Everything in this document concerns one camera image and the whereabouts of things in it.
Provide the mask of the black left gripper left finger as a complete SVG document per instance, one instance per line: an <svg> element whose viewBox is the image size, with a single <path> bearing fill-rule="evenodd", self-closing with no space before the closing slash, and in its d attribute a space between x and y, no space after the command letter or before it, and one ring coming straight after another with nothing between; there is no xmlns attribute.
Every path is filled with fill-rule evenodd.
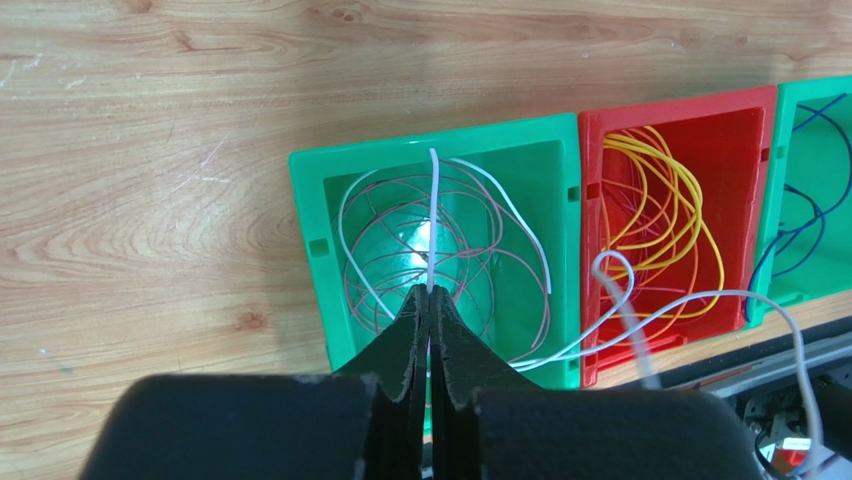
<svg viewBox="0 0 852 480"><path fill-rule="evenodd" d="M84 479L417 479L429 295L330 374L161 374L118 400Z"/></svg>

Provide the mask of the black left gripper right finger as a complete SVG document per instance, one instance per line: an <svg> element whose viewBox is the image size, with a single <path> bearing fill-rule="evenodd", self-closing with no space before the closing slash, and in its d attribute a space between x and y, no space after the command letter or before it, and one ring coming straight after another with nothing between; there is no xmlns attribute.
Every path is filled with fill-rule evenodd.
<svg viewBox="0 0 852 480"><path fill-rule="evenodd" d="M745 428L695 390L549 390L429 300L438 479L756 479Z"/></svg>

